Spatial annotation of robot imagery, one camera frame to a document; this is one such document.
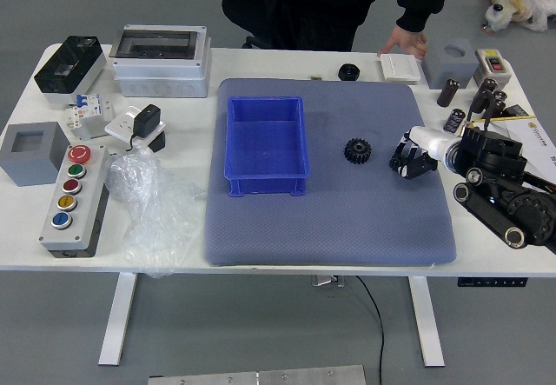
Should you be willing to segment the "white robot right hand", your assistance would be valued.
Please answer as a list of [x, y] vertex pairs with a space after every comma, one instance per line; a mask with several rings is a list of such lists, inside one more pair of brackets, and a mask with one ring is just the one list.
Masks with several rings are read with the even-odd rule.
[[406, 132], [395, 149], [389, 167], [405, 179], [414, 179], [428, 171], [435, 171], [438, 164], [452, 172], [460, 139], [438, 129], [413, 126]]

